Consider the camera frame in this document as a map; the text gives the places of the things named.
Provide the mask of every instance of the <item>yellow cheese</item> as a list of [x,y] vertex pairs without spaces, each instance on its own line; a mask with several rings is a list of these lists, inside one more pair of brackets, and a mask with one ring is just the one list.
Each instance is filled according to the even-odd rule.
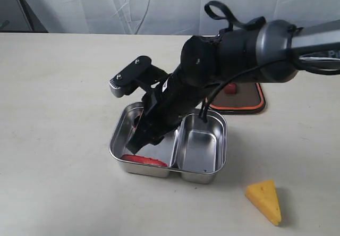
[[248,186],[245,196],[257,207],[273,225],[281,222],[281,211],[273,180]]

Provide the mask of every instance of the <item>white backdrop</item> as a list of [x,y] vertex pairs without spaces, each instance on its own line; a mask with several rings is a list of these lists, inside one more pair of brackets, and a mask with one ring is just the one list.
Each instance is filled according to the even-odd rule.
[[[27,0],[49,32],[192,35],[226,26],[205,15],[209,0]],[[340,19],[340,0],[220,0],[241,21],[264,15],[303,26]]]

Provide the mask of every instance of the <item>white table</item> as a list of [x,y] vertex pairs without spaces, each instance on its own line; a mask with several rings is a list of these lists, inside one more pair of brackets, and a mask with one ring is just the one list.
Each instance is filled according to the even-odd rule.
[[[109,79],[139,55],[172,71],[187,39],[0,34],[1,236],[339,234],[340,76],[263,85],[264,113],[226,117],[228,162],[210,185],[120,169],[108,143],[143,92],[117,99]],[[244,196],[266,179],[282,227]]]

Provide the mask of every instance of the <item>red object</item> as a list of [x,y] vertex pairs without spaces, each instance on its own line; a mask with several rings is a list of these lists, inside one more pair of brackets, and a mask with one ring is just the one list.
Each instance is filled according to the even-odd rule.
[[138,156],[138,155],[123,155],[121,157],[122,160],[124,161],[129,161],[129,162],[135,162],[135,163],[142,163],[142,164],[150,164],[150,165],[156,165],[156,166],[161,166],[161,167],[168,167],[166,163],[163,163],[160,160],[148,158],[148,157],[143,157],[143,156]]
[[226,94],[236,94],[236,84],[235,83],[229,83],[224,87],[224,92]]

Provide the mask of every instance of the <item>stainless steel tray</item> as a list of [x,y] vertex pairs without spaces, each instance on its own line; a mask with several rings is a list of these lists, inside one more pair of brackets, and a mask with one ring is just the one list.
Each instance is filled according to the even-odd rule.
[[181,126],[167,134],[156,145],[146,145],[137,155],[158,159],[168,165],[159,167],[121,160],[131,154],[125,148],[133,134],[133,120],[143,110],[142,103],[125,108],[110,141],[110,153],[123,170],[129,173],[166,178],[171,171],[179,172],[184,180],[207,184],[226,163],[227,124],[215,111],[208,111],[208,122],[203,123],[198,109],[187,115]]

